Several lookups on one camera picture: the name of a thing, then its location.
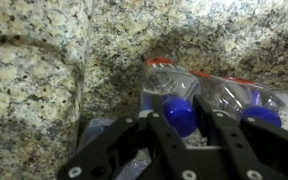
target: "speckled stone surface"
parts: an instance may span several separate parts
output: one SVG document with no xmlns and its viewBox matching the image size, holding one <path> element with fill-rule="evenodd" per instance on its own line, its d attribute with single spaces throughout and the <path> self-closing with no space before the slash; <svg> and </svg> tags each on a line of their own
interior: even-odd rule
<svg viewBox="0 0 288 180">
<path fill-rule="evenodd" d="M 288 89 L 288 0 L 109 0 L 93 11 L 82 117 L 136 115 L 143 61 Z"/>
<path fill-rule="evenodd" d="M 0 179 L 55 179 L 72 154 L 91 7 L 0 1 Z"/>
</svg>

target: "clear plastic bottle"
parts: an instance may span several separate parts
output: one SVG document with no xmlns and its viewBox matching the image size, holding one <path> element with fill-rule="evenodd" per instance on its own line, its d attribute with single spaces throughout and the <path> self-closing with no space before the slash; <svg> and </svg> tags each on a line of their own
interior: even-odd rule
<svg viewBox="0 0 288 180">
<path fill-rule="evenodd" d="M 234 119 L 254 116 L 288 130 L 288 91 L 233 77 L 194 72 L 202 94 L 214 109 Z"/>
<path fill-rule="evenodd" d="M 259 92 L 262 106 L 277 112 L 283 122 L 282 128 L 288 130 L 288 91 L 267 87 Z"/>
<path fill-rule="evenodd" d="M 77 152 L 83 149 L 87 144 L 92 142 L 96 137 L 102 134 L 109 126 L 114 122 L 110 118 L 94 118 L 89 121 L 84 132 L 81 136 L 79 144 L 77 146 Z M 148 152 L 140 150 L 137 156 L 125 165 L 117 176 L 116 180 L 134 180 L 136 179 L 144 169 L 151 163 L 151 158 Z"/>
<path fill-rule="evenodd" d="M 193 95 L 200 93 L 198 78 L 166 58 L 150 59 L 146 65 L 141 110 L 151 110 L 150 97 L 153 94 L 160 95 L 168 123 L 180 137 L 189 136 L 197 127 L 197 117 L 191 102 Z"/>
</svg>

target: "red label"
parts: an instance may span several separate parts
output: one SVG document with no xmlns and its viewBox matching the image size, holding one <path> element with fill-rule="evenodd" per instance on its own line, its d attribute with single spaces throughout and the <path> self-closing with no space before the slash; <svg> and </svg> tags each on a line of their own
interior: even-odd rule
<svg viewBox="0 0 288 180">
<path fill-rule="evenodd" d="M 172 60 L 164 58 L 164 57 L 156 57 L 156 58 L 147 60 L 146 64 L 149 67 L 151 67 L 153 64 L 172 64 Z"/>
<path fill-rule="evenodd" d="M 198 75 L 200 77 L 208 77 L 210 76 L 209 74 L 207 73 L 204 73 L 204 72 L 199 72 L 199 71 L 191 71 L 191 73 L 195 74 L 195 75 Z"/>
<path fill-rule="evenodd" d="M 241 78 L 235 78 L 235 77 L 229 77 L 229 76 L 225 76 L 223 78 L 229 79 L 231 81 L 235 81 L 235 82 L 238 82 L 238 83 L 242 83 L 242 84 L 254 84 L 254 82 L 252 82 L 252 81 L 241 79 Z"/>
</svg>

